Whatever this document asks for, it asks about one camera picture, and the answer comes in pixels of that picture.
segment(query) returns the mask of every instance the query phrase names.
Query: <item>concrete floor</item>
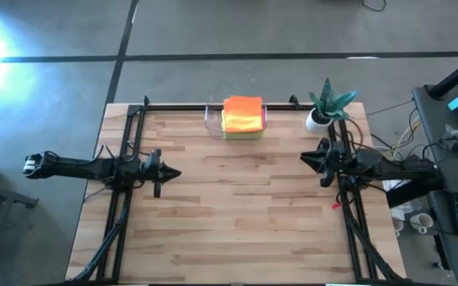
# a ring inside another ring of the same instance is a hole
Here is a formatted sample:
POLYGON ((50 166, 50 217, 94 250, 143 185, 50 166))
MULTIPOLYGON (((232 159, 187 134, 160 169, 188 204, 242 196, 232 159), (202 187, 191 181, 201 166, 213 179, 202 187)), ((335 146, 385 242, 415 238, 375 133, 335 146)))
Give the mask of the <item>concrete floor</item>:
MULTIPOLYGON (((116 55, 129 7, 130 0, 0 0, 0 56, 116 55)), ((458 0, 389 2, 382 13, 349 0, 141 0, 127 54, 440 51, 458 51, 458 0)), ((123 66, 115 101, 306 100, 330 77, 336 91, 359 90, 356 100, 372 113, 457 67, 458 58, 133 62, 123 66)), ((111 62, 0 64, 0 186, 40 198, 36 209, 12 210, 0 241, 0 285, 63 280, 86 181, 28 180, 23 160, 44 150, 93 155, 113 69, 111 62)), ((395 142, 412 109, 369 116, 372 133, 395 142)), ((419 132, 415 142, 424 140, 419 132)), ((399 244, 410 278, 455 283, 431 267, 431 237, 406 227, 399 244)))

